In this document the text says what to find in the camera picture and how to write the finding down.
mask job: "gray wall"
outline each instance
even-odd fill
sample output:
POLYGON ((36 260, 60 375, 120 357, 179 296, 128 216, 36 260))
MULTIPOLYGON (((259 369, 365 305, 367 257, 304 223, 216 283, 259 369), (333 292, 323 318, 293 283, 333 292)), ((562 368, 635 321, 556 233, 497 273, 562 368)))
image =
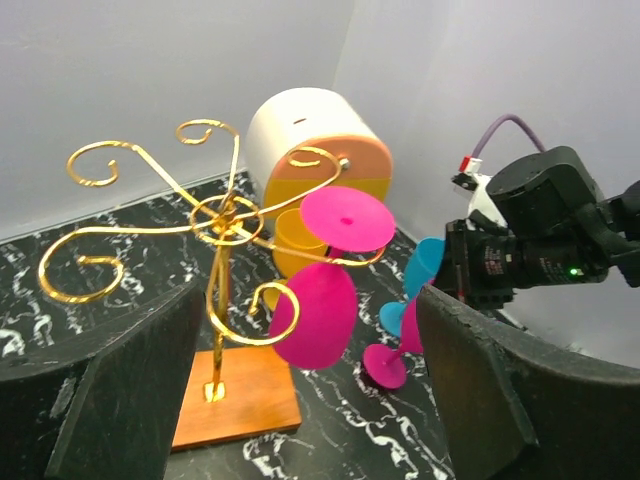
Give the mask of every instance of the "gray wall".
POLYGON ((165 189, 134 154, 88 154, 79 171, 122 177, 76 186, 64 165, 77 148, 127 140, 179 182, 228 170, 228 137, 187 147, 180 123, 216 118, 244 133, 271 95, 330 87, 353 2, 111 0, 0 2, 0 239, 165 189))
MULTIPOLYGON (((500 114, 570 145, 605 195, 640 178, 640 4, 632 1, 356 1, 335 89, 395 156, 389 204, 415 237, 464 214, 450 176, 500 114)), ((514 126, 485 173, 532 151, 514 126)), ((640 296, 617 271, 597 286, 523 292, 508 309, 560 345, 640 367, 640 296)))

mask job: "yellow cup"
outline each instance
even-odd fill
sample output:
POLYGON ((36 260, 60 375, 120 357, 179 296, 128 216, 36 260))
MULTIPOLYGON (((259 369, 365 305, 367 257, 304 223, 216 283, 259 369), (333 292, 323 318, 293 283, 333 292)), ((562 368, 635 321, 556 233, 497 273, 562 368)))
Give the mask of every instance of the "yellow cup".
MULTIPOLYGON (((279 278, 278 280, 273 280, 276 283, 281 285, 286 285, 287 280, 279 278)), ((262 294, 262 298, 264 299, 264 303, 269 310, 272 312, 276 309, 276 305, 278 305, 278 299, 280 298, 280 290, 276 290, 275 288, 268 288, 262 294)))
MULTIPOLYGON (((307 230, 299 208, 287 210, 276 218, 274 243, 279 247, 297 250, 311 255, 324 256, 328 245, 307 230)), ((315 263, 313 260, 281 253, 273 252, 273 261, 280 273, 291 278, 303 268, 315 263)))

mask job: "pink wine glass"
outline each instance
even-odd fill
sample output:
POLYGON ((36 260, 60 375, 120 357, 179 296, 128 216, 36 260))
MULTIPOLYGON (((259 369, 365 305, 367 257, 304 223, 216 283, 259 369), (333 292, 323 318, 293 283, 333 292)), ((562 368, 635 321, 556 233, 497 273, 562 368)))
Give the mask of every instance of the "pink wine glass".
POLYGON ((377 343, 369 345, 364 351, 364 369, 381 387, 394 390, 404 385, 407 381, 407 369, 402 355, 422 353, 416 318, 416 299, 417 297, 414 297, 404 310, 400 346, 393 350, 387 345, 377 343))
MULTIPOLYGON (((305 226, 331 246, 330 257, 343 252, 369 252, 388 244, 395 220, 385 205, 369 194, 348 187, 324 187, 300 205, 305 226)), ((356 288, 340 265, 316 263, 287 282, 300 302, 300 318, 293 333, 274 345, 290 364, 303 369, 328 368, 346 350, 358 315, 356 288)), ((282 295, 271 320, 269 335, 282 333, 291 322, 293 305, 282 295)))
MULTIPOLYGON (((276 353, 303 369, 328 368, 340 360, 349 344, 358 316, 356 287, 340 265, 314 263, 287 282, 300 302, 294 331, 276 343, 276 353)), ((269 336, 284 332, 293 318, 293 305, 280 295, 269 336)))

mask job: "wooden base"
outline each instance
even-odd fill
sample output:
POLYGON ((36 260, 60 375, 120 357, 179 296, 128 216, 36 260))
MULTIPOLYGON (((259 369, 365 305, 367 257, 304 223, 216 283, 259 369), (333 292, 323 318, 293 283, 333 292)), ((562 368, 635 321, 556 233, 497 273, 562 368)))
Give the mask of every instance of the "wooden base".
POLYGON ((213 352, 197 352, 180 410, 173 450, 295 430, 302 423, 289 365, 271 347, 224 351, 222 400, 207 403, 213 352))

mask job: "black camera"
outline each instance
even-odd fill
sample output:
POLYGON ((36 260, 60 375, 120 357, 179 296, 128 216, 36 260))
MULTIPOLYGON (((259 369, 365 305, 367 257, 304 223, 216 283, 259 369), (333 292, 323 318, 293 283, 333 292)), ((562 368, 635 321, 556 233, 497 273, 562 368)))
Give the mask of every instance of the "black camera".
POLYGON ((640 181, 604 200, 576 152, 556 147, 511 163, 486 192, 507 228, 479 211, 448 223, 436 288, 490 310, 514 288, 598 283, 612 266, 640 286, 640 181))

